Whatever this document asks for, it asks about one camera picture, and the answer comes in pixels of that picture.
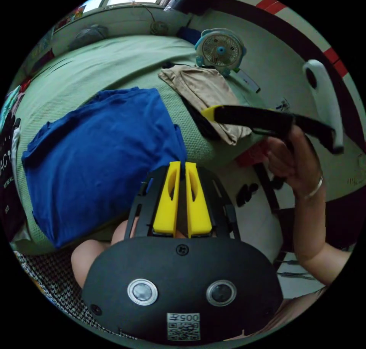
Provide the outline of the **person's right hand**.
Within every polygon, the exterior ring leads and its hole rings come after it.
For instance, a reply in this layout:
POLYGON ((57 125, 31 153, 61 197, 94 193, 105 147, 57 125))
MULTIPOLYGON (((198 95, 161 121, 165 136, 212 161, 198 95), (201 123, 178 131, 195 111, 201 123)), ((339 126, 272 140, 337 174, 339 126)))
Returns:
POLYGON ((319 158, 297 125, 292 126, 288 141, 293 151, 284 141, 275 137, 267 138, 269 170, 274 176, 285 178, 297 199, 324 198, 325 182, 319 158))

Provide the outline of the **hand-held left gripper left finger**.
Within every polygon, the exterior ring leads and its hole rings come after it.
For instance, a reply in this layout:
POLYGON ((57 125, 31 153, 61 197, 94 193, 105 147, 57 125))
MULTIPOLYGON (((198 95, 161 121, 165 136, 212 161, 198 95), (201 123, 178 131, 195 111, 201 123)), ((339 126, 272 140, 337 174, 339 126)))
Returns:
POLYGON ((165 173, 153 222, 157 235, 176 236, 181 162, 170 162, 165 173))

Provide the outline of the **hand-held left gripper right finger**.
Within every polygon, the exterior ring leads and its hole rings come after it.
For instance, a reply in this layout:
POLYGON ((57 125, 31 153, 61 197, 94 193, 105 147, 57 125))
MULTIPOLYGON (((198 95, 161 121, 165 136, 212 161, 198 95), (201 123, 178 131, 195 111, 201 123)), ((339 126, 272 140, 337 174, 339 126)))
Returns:
POLYGON ((212 224, 195 163, 185 163, 188 237, 209 235, 212 224))

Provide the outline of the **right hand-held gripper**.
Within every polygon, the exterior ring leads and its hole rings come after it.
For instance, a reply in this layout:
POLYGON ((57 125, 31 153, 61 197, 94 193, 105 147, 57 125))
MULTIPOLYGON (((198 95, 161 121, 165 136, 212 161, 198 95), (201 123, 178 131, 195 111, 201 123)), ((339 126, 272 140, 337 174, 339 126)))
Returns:
POLYGON ((343 124, 340 115, 317 120, 300 114, 247 106, 222 105, 209 107, 201 115, 210 122, 250 128, 256 134, 287 138, 293 125, 316 138, 333 155, 343 153, 343 124))

